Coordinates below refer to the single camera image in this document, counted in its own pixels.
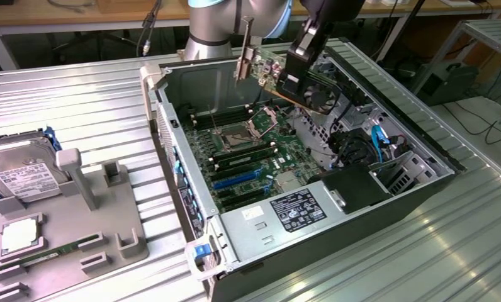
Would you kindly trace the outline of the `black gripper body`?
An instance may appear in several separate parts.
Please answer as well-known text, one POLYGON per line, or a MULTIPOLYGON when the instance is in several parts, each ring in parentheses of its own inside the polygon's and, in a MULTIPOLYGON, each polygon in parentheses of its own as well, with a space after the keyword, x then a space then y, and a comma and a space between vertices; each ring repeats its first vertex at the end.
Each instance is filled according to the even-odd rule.
POLYGON ((356 19, 365 0, 301 0, 312 24, 334 23, 356 19))

